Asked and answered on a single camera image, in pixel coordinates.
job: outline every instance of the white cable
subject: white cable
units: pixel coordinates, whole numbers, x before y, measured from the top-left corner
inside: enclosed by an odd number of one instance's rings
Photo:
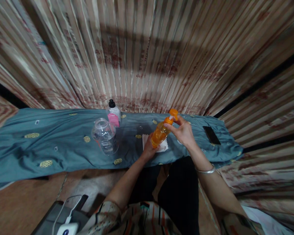
[[[74,196],[68,197],[68,198],[64,201],[64,203],[63,203],[63,205],[62,205],[62,207],[61,207],[61,210],[60,210],[60,212],[59,212],[59,214],[58,214],[58,216],[57,216],[55,222],[53,223],[53,226],[52,226],[52,235],[55,235],[55,226],[56,226],[56,223],[57,223],[57,221],[58,221],[58,218],[59,218],[60,215],[61,215],[61,212],[62,212],[62,210],[63,210],[63,208],[64,208],[65,203],[66,203],[67,200],[69,200],[70,198],[73,198],[73,197],[76,197],[76,196],[80,196],[81,198],[80,198],[79,201],[76,203],[76,205],[74,206],[74,208],[71,210],[70,215],[66,218],[66,221],[68,220],[68,218],[70,218],[70,219],[69,219],[69,222],[70,222],[71,217],[72,217],[72,216],[71,216],[72,211],[73,211],[73,210],[75,209],[75,207],[78,205],[78,203],[79,203],[80,200],[82,199],[82,196],[83,196],[83,195],[74,195]]]
[[[82,197],[78,200],[78,202],[75,204],[75,206],[73,207],[73,209],[71,210],[69,216],[66,218],[65,223],[68,224],[71,221],[72,218],[72,212],[74,211],[74,209],[76,208],[76,206],[79,204],[79,202],[82,200]]]

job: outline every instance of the clear plastic bottle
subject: clear plastic bottle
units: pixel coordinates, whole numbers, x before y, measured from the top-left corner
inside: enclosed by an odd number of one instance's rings
[[[104,118],[97,119],[91,131],[91,136],[107,156],[115,154],[119,148],[115,133],[115,126]]]
[[[153,148],[157,148],[162,141],[164,141],[168,134],[170,134],[170,130],[167,129],[163,124],[168,123],[172,125],[173,117],[177,120],[178,111],[176,109],[170,109],[169,111],[170,117],[166,117],[166,119],[157,125],[156,130],[151,138],[151,143],[153,144]]]

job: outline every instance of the striped shirt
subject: striped shirt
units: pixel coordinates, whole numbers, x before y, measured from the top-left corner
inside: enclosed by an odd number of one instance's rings
[[[167,213],[154,202],[127,206],[124,213],[105,201],[78,235],[175,235],[181,234]],[[260,224],[238,214],[228,214],[221,223],[221,235],[265,235]]]
[[[181,234],[167,213],[154,202],[127,206],[124,213],[110,201],[101,204],[78,235]]]

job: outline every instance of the pink label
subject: pink label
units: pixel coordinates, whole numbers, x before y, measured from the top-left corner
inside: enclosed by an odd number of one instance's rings
[[[113,114],[113,113],[109,113],[109,114],[108,114],[108,119],[109,119],[109,122],[110,122],[110,123],[112,123],[113,125],[115,125],[115,127],[120,127],[118,116],[116,116],[116,115]]]

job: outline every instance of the black pump cap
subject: black pump cap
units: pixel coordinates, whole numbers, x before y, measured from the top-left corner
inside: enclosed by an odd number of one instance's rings
[[[115,107],[115,102],[113,100],[109,100],[109,107],[114,108]]]

